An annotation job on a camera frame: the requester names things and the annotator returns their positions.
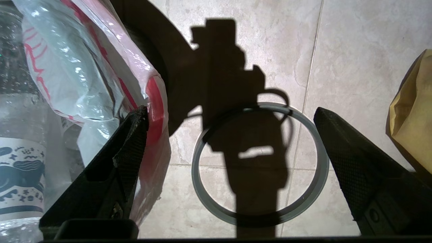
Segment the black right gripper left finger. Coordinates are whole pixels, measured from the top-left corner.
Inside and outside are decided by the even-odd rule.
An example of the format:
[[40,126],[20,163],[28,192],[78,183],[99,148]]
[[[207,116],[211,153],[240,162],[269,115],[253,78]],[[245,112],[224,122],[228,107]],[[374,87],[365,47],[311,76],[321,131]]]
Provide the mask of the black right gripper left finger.
[[137,237],[131,215],[144,155],[148,112],[130,112],[39,221],[43,237]]

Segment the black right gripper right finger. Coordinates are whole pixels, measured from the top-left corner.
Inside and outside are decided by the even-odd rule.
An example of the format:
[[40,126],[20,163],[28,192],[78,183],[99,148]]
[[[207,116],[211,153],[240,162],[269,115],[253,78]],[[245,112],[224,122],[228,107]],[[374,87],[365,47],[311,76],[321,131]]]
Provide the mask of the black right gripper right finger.
[[335,112],[314,123],[362,236],[431,236],[431,188]]

